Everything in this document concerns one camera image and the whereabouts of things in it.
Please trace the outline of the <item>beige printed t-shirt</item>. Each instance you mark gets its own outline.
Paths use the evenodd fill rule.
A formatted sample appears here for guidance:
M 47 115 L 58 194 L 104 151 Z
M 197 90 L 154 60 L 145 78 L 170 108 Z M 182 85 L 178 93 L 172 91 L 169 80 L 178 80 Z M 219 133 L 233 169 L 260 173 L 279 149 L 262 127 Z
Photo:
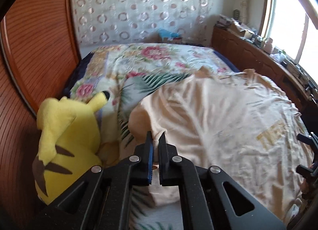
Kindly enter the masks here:
M 311 165 L 301 115 L 271 79 L 255 70 L 217 75 L 206 68 L 167 83 L 132 110 L 128 127 L 137 143 L 162 133 L 194 165 L 216 165 L 284 223 L 302 204 L 298 165 Z

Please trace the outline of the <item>yellow Pikachu plush toy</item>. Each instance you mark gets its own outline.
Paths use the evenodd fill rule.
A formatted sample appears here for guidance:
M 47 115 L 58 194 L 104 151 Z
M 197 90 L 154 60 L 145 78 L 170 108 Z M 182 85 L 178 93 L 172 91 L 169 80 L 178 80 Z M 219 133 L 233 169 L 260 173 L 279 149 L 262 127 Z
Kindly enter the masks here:
M 39 199 L 50 204 L 87 170 L 101 165 L 101 143 L 95 113 L 107 104 L 110 94 L 99 92 L 88 102 L 67 97 L 45 99 L 37 113 L 41 130 L 32 172 Z

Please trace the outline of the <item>floral and palm bedspread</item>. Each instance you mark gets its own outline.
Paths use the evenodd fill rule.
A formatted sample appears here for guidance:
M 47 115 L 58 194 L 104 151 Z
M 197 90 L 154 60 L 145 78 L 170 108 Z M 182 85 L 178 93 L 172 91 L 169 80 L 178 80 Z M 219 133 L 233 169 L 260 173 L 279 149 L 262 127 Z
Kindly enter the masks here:
M 131 111 L 162 85 L 181 81 L 201 67 L 216 74 L 237 72 L 226 57 L 212 48 L 180 44 L 138 43 L 101 46 L 85 56 L 64 88 L 64 96 L 87 102 L 106 91 L 108 103 L 96 112 L 104 167 L 134 152 L 128 128 Z

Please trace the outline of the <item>clutter on cabinet top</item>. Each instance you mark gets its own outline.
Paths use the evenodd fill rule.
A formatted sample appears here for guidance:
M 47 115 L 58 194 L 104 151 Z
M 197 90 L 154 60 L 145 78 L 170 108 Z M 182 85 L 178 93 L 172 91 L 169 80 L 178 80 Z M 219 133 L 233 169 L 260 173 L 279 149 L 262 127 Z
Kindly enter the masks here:
M 246 28 L 244 25 L 236 22 L 235 20 L 228 18 L 224 15 L 220 15 L 219 21 L 214 25 L 214 27 L 220 27 L 225 30 L 229 30 L 235 35 L 239 36 L 244 41 L 247 41 L 250 44 L 255 45 L 256 47 L 262 49 L 266 52 L 275 62 L 281 65 L 281 62 L 285 60 L 286 56 L 280 51 L 274 51 L 273 39 L 268 38 L 264 39 L 260 37 L 258 34 L 254 34 L 249 28 Z M 301 74 L 298 70 L 291 72 L 291 74 L 298 80 L 298 76 Z M 304 87 L 305 92 L 309 96 L 309 99 L 313 102 L 317 101 L 317 98 L 313 96 L 313 87 L 309 83 L 302 83 L 301 85 Z

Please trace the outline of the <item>blue item on cardboard box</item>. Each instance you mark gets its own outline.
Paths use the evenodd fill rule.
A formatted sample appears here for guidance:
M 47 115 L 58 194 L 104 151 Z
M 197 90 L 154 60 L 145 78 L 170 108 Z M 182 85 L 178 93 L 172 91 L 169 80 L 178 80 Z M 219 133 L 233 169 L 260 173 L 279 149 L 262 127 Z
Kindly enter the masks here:
M 158 37 L 160 42 L 169 44 L 180 44 L 182 42 L 182 37 L 178 33 L 170 32 L 165 29 L 158 30 Z

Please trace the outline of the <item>wooden side cabinet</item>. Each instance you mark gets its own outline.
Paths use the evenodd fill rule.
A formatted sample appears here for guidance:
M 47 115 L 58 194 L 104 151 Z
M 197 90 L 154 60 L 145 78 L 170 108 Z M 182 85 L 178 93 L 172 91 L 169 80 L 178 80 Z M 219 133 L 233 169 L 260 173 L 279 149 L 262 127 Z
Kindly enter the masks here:
M 305 120 L 317 120 L 317 105 L 309 99 L 301 83 L 262 49 L 217 26 L 213 28 L 211 46 L 239 70 L 253 68 L 269 77 L 287 94 Z

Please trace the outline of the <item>sheer circle-pattern curtain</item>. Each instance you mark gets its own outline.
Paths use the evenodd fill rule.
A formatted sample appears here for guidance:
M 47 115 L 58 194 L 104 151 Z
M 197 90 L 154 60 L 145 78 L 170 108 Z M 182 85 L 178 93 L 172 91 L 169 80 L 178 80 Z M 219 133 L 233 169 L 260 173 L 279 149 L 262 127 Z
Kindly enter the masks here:
M 185 43 L 208 45 L 220 14 L 234 0 L 72 0 L 80 46 L 155 42 L 160 29 Z

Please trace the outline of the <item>wooden louvered wardrobe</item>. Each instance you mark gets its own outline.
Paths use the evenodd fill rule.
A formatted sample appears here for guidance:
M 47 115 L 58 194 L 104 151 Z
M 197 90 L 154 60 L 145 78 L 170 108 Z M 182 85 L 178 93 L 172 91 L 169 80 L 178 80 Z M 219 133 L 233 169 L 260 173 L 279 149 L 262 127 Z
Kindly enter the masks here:
M 36 114 L 79 61 L 71 0 L 1 0 L 1 229 L 24 229 L 37 211 Z

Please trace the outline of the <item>bright window with wooden frame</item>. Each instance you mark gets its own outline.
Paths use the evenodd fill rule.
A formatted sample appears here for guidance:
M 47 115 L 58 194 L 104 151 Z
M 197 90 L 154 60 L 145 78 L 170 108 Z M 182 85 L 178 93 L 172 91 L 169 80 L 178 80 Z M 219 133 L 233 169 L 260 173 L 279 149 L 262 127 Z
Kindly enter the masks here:
M 260 34 L 317 80 L 317 0 L 265 0 Z

